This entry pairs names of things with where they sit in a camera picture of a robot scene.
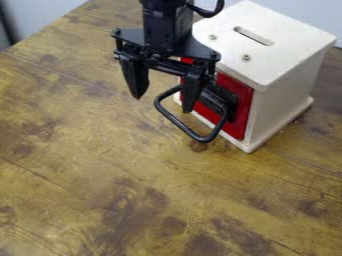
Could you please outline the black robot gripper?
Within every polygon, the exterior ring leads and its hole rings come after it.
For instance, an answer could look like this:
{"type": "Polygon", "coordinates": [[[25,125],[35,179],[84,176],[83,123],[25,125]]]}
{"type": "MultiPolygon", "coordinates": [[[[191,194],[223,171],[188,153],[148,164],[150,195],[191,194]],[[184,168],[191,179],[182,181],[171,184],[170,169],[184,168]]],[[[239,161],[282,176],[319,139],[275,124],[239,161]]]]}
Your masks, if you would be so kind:
{"type": "MultiPolygon", "coordinates": [[[[136,98],[144,95],[148,86],[148,70],[178,76],[175,62],[191,58],[199,65],[216,64],[221,54],[203,45],[192,35],[194,14],[212,18],[221,8],[210,11],[202,8],[144,8],[143,27],[112,31],[116,41],[114,51],[122,65],[130,93],[136,98]]],[[[182,86],[183,112],[190,113],[200,95],[202,76],[188,73],[182,86]]]]}

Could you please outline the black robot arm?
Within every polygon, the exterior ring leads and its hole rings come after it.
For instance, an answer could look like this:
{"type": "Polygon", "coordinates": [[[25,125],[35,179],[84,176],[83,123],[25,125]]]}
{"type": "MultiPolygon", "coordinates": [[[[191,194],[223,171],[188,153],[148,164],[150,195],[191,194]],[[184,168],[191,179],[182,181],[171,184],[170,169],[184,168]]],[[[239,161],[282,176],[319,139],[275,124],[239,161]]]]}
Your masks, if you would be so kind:
{"type": "Polygon", "coordinates": [[[183,112],[190,113],[202,88],[214,81],[215,63],[221,54],[192,36],[192,18],[198,13],[214,17],[225,7],[216,0],[212,11],[194,5],[194,0],[139,0],[143,11],[142,29],[112,31],[115,58],[131,95],[139,99],[150,86],[148,70],[183,78],[183,112]]]}

